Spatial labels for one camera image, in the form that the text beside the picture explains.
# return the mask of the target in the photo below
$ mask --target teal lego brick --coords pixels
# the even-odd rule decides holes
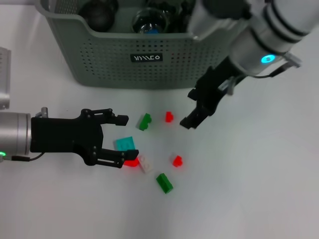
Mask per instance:
[[[127,151],[129,149],[135,149],[133,137],[120,138],[116,140],[116,147],[118,151]]]
[[[156,181],[159,183],[162,190],[165,192],[165,194],[169,193],[171,190],[173,190],[173,185],[170,183],[168,178],[164,173],[161,173],[157,178]]]

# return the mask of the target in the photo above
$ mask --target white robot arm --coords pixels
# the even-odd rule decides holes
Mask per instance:
[[[258,12],[251,12],[245,0],[198,0],[188,26],[194,40],[201,41],[219,28],[231,28],[239,19],[248,26],[232,42],[228,57],[202,76],[188,96],[196,109],[181,121],[185,128],[197,128],[212,116],[219,101],[247,76],[274,77],[301,61],[290,49],[319,22],[318,0],[272,0]],[[267,76],[258,76],[271,64],[286,63]]]

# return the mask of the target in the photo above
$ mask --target metal device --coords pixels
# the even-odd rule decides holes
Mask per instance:
[[[11,51],[0,47],[0,110],[10,106]]]
[[[84,109],[76,119],[52,119],[47,108],[36,117],[21,113],[0,113],[0,158],[30,162],[44,153],[70,152],[80,155],[85,164],[121,168],[135,160],[138,150],[113,151],[102,148],[102,124],[126,126],[128,116],[115,116],[112,109]],[[29,152],[41,153],[29,158]]]
[[[198,0],[188,32],[200,41],[213,31],[232,27],[239,19],[247,20],[248,26],[232,42],[226,59],[215,69],[210,67],[188,94],[197,102],[195,110],[180,122],[187,129],[197,128],[212,116],[224,95],[232,95],[246,77],[275,77],[300,67],[301,60],[290,50],[319,22],[319,1],[271,0],[252,11],[245,0]],[[285,63],[269,75],[258,76],[279,61]]]

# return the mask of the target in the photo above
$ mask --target perforated basket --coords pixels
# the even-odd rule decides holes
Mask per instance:
[[[219,30],[201,43],[193,42],[185,33],[131,33],[132,19],[145,0],[119,0],[114,25],[109,32],[99,33],[76,15],[85,2],[35,0],[35,6],[46,17],[74,78],[87,86],[193,87],[209,66],[226,57],[230,42],[243,27],[239,24],[231,31]],[[161,61],[143,62],[137,57],[146,53],[149,58],[161,56]]]

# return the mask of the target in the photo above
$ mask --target white lego brick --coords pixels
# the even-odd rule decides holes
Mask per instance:
[[[149,161],[144,156],[139,156],[139,162],[144,173],[149,173],[153,170]]]

